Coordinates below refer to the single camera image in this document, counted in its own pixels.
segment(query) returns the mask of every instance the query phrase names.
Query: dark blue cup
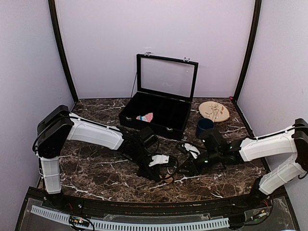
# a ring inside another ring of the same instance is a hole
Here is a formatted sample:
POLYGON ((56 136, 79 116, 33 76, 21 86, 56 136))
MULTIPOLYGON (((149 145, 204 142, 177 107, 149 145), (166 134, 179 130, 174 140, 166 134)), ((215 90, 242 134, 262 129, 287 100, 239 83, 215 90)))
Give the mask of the dark blue cup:
POLYGON ((214 122, 212 120, 207 118, 200 119, 197 123, 196 137, 199 139, 199 135, 210 128, 214 128, 214 122))

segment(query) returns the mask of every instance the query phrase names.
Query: black box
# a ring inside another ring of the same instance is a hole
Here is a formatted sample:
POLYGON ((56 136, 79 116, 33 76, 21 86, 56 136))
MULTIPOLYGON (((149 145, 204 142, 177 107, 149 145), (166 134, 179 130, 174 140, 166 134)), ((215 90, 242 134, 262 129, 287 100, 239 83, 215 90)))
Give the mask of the black box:
POLYGON ((190 115, 198 63, 137 54, 137 93, 119 114, 129 128, 152 128, 156 135, 181 140, 190 115), (136 119, 153 113, 152 121, 136 119))

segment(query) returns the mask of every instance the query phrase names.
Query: lavender wall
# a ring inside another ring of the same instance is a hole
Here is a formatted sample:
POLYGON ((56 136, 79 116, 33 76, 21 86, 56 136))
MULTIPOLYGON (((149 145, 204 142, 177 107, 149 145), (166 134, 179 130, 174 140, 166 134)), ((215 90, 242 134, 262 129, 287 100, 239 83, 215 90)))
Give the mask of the lavender wall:
POLYGON ((73 106, 48 1, 0 0, 0 230, 12 231, 38 178, 36 126, 60 104, 73 106))
POLYGON ((130 97, 136 54, 199 62, 195 97, 234 94, 254 0, 58 0, 80 98, 130 97))
MULTIPOLYGON (((308 121, 308 1, 263 1, 239 106, 256 135, 308 121)), ((288 155, 268 158, 274 169, 288 155)), ((308 230, 308 178, 286 185, 301 230, 308 230)))

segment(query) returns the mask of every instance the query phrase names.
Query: white cable tray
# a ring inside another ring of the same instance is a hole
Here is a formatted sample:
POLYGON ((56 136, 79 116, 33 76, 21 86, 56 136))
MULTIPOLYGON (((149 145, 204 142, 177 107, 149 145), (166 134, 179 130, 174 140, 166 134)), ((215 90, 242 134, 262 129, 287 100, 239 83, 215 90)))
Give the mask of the white cable tray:
MULTIPOLYGON (((69 214, 52 211, 47 208, 32 206, 31 213, 49 220, 69 225, 69 214)), ((90 219, 96 231, 206 231, 229 227, 229 219, 221 218, 191 223, 178 224, 131 224, 90 219)))

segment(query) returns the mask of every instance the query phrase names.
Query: open box lid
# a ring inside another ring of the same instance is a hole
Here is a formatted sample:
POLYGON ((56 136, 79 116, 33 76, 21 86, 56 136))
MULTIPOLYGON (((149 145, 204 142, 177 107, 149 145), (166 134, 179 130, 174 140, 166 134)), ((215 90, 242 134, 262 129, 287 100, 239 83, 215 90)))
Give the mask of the open box lid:
POLYGON ((198 63, 137 54, 137 90, 153 95, 192 102, 198 63))

